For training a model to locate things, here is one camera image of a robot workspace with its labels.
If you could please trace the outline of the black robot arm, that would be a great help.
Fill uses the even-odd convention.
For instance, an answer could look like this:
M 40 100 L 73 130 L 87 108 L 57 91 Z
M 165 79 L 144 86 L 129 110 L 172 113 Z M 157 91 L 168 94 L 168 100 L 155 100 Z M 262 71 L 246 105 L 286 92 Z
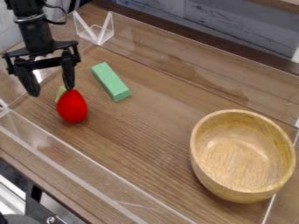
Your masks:
M 33 70 L 61 67 L 64 87 L 75 88 L 75 66 L 80 63 L 79 42 L 57 41 L 52 37 L 49 24 L 64 25 L 67 21 L 51 21 L 44 7 L 53 8 L 47 0 L 4 0 L 7 9 L 13 12 L 13 22 L 19 25 L 24 48 L 4 52 L 7 72 L 13 74 L 27 93 L 37 97 L 40 84 Z

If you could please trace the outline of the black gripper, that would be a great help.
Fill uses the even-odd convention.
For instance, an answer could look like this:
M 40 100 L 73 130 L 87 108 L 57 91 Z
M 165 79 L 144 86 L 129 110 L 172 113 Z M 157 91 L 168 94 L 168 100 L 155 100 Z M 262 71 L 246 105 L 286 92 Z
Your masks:
M 25 47 L 11 52 L 4 52 L 7 72 L 17 76 L 27 93 L 37 97 L 40 84 L 33 75 L 33 70 L 49 67 L 61 67 L 63 81 L 67 90 L 75 88 L 75 66 L 80 62 L 77 41 L 55 41 L 51 50 L 31 52 Z

